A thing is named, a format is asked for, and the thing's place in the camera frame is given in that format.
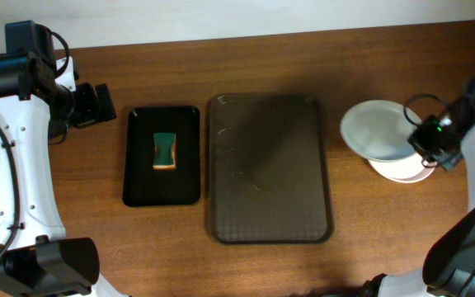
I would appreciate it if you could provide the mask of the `pinkish white plate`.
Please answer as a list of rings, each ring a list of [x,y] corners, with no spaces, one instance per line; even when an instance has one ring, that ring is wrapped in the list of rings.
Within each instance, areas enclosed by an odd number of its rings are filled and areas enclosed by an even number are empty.
[[[400,183],[420,182],[435,170],[430,165],[425,166],[422,156],[417,153],[389,162],[369,160],[369,165],[381,176]]]

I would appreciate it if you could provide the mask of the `pale green plate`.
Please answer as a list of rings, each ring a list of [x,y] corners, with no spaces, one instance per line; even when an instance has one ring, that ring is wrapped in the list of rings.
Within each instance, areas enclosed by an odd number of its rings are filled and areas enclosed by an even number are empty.
[[[416,129],[404,116],[403,105],[393,101],[364,101],[352,106],[342,117],[341,137],[363,158],[394,162],[415,153],[407,142]]]

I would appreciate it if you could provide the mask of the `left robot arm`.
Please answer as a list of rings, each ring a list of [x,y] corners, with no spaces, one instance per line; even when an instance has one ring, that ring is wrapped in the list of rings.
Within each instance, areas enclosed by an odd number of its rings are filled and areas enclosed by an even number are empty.
[[[95,243],[68,238],[54,198],[50,144],[116,117],[106,85],[78,81],[57,59],[59,34],[33,21],[5,27],[0,56],[0,291],[11,296],[115,296]]]

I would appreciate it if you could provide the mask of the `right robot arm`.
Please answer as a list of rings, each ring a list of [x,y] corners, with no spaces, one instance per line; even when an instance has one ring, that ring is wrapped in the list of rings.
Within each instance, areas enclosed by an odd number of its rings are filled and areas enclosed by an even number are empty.
[[[426,161],[447,171],[464,160],[468,212],[432,246],[421,269],[400,276],[378,275],[356,294],[475,297],[475,78],[441,114],[416,125],[407,141]]]

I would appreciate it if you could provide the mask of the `green orange sponge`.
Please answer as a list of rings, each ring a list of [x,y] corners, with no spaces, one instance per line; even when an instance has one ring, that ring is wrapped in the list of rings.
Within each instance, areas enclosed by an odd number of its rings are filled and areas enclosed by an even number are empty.
[[[153,169],[176,169],[176,135],[170,132],[159,132],[153,135],[154,159]]]

